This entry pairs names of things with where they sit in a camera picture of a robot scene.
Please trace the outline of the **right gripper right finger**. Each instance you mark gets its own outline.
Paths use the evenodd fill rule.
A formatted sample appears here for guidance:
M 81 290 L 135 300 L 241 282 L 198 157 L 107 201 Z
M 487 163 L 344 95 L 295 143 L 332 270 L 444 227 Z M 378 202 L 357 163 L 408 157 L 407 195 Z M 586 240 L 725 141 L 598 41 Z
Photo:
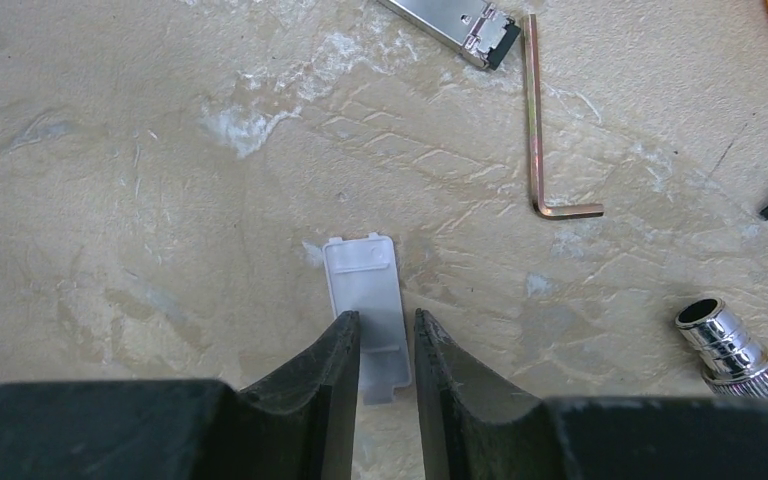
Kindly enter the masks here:
M 768 400 L 537 397 L 414 322 L 429 479 L 768 479 Z

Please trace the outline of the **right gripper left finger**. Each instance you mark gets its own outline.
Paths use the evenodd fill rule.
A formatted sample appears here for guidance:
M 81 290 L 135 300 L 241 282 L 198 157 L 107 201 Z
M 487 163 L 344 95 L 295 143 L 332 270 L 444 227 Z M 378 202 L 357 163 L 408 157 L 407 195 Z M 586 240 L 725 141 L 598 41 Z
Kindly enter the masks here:
M 235 390 L 216 379 L 0 384 L 0 479 L 347 479 L 360 319 Z

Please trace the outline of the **white battery cover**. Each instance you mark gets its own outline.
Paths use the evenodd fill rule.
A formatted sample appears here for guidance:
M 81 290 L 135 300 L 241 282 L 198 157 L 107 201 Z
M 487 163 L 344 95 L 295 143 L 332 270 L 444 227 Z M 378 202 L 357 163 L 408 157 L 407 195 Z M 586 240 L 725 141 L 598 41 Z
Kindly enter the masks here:
M 333 237 L 323 246 L 333 312 L 360 317 L 359 391 L 366 405 L 389 404 L 412 384 L 395 248 L 390 237 Z

